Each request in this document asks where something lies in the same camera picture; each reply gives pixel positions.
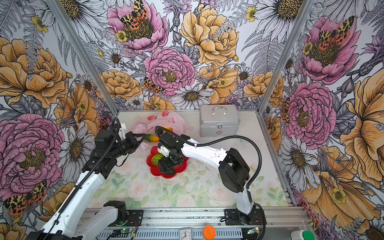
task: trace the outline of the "black cable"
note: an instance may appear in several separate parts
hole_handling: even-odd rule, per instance
[[[121,232],[115,232],[115,233],[112,233],[111,235],[109,235],[109,236],[107,237],[107,240],[109,240],[111,237],[118,236],[118,235],[120,235],[120,234],[121,234]]]
[[[260,152],[260,149],[259,147],[249,138],[247,137],[244,137],[244,136],[239,136],[239,135],[231,135],[231,136],[227,136],[227,137],[222,137],[220,139],[217,139],[217,140],[214,140],[212,142],[207,142],[207,143],[200,143],[200,144],[194,144],[194,143],[191,143],[191,142],[188,142],[187,140],[184,140],[182,139],[179,135],[177,135],[176,133],[172,132],[171,130],[169,129],[166,129],[164,127],[160,127],[160,126],[156,126],[155,127],[155,130],[156,129],[161,129],[161,130],[164,130],[166,131],[167,133],[177,137],[178,139],[182,140],[183,142],[185,142],[186,144],[188,145],[191,145],[191,146],[196,146],[196,147],[206,147],[206,146],[209,146],[209,145],[212,145],[212,144],[215,144],[215,143],[218,143],[218,142],[222,142],[224,140],[228,140],[228,139],[232,139],[232,138],[239,138],[239,139],[242,139],[242,140],[246,140],[247,142],[249,142],[250,144],[252,144],[252,146],[256,149],[257,151],[257,155],[259,157],[259,163],[257,165],[257,169],[256,169],[256,172],[253,174],[253,176],[251,177],[251,179],[247,182],[246,184],[246,188],[249,189],[249,186],[251,185],[251,183],[256,179],[256,177],[259,175],[259,172],[262,168],[262,153]]]
[[[262,226],[263,226],[263,229],[262,229],[262,233],[260,234],[260,237],[257,238],[257,240],[262,240],[263,237],[264,237],[264,234],[265,234],[265,225],[266,225],[265,213],[264,213],[264,210],[263,210],[263,208],[261,207],[260,204],[255,203],[255,202],[253,204],[258,206],[260,208],[260,211],[262,212],[262,219],[263,219],[263,221],[262,221],[263,225]]]
[[[107,150],[105,151],[104,155],[99,159],[99,161],[95,164],[95,166],[87,173],[87,175],[85,175],[85,177],[79,182],[79,184],[75,186],[75,188],[73,189],[73,192],[71,192],[71,194],[68,196],[68,199],[61,205],[59,209],[59,213],[62,213],[65,210],[65,208],[68,206],[68,204],[70,203],[72,198],[75,196],[75,194],[78,192],[80,187],[85,183],[85,181],[87,181],[89,176],[95,171],[97,166],[101,163],[101,161],[105,158],[105,156],[111,150],[112,146],[116,143],[116,138],[119,135],[120,121],[118,118],[113,118],[111,121],[111,124],[115,127],[115,130],[114,130],[115,135],[113,136],[113,139],[109,144]]]

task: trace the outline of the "flower bud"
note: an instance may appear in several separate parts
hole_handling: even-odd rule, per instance
[[[349,93],[353,92],[353,89],[353,80],[352,77],[350,77],[341,85],[341,97],[345,98]]]

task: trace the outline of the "plastic bag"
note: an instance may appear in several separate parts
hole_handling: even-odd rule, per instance
[[[145,133],[156,136],[155,127],[161,126],[171,127],[173,132],[177,135],[188,134],[188,126],[184,118],[180,117],[176,112],[163,111],[154,113],[156,114],[137,121],[128,132],[132,131],[133,133]],[[145,151],[151,149],[153,146],[157,146],[157,144],[158,142],[148,142],[144,140],[144,142],[141,143],[140,148]]]

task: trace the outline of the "white clock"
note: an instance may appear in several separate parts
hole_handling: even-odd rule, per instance
[[[179,229],[179,240],[192,240],[192,229],[190,227]]]

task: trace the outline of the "floral wallpaper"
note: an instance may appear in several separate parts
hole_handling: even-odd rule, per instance
[[[262,115],[318,239],[384,239],[384,1],[314,8]]]
[[[4,239],[23,240],[53,216],[95,148],[96,134],[112,119],[80,58],[58,29],[41,1],[0,3]]]
[[[53,27],[62,53],[71,52],[78,64],[46,0],[29,2],[42,25]],[[112,98],[124,110],[209,104],[256,109],[269,83],[268,77],[257,76],[276,66],[302,2],[61,1]],[[313,18],[318,15],[311,12]],[[276,104],[282,90],[276,90]]]

